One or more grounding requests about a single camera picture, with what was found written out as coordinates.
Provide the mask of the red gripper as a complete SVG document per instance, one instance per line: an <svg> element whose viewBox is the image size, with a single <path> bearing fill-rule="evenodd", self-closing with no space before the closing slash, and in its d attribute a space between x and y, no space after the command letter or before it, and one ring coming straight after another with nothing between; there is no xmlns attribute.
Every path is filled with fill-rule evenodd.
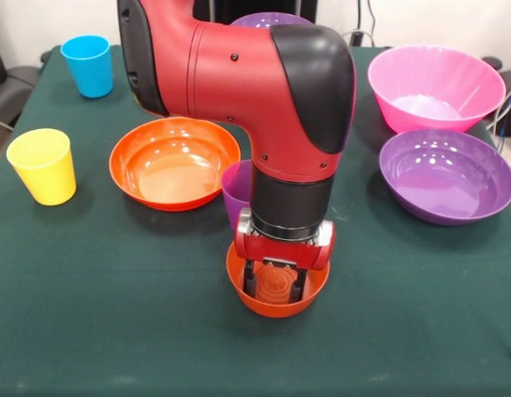
<svg viewBox="0 0 511 397"><path fill-rule="evenodd" d="M280 240L268 237L256 229L249 208L243 208L238 216L234 247L239 257L246 259L243 273L243 292L256 296L257 280L255 263L273 262L295 266L296 279L290 286L289 302L303 299L306 270L323 270L330 261L335 241L335 225L323 220L313 237L303 241Z"/></svg>

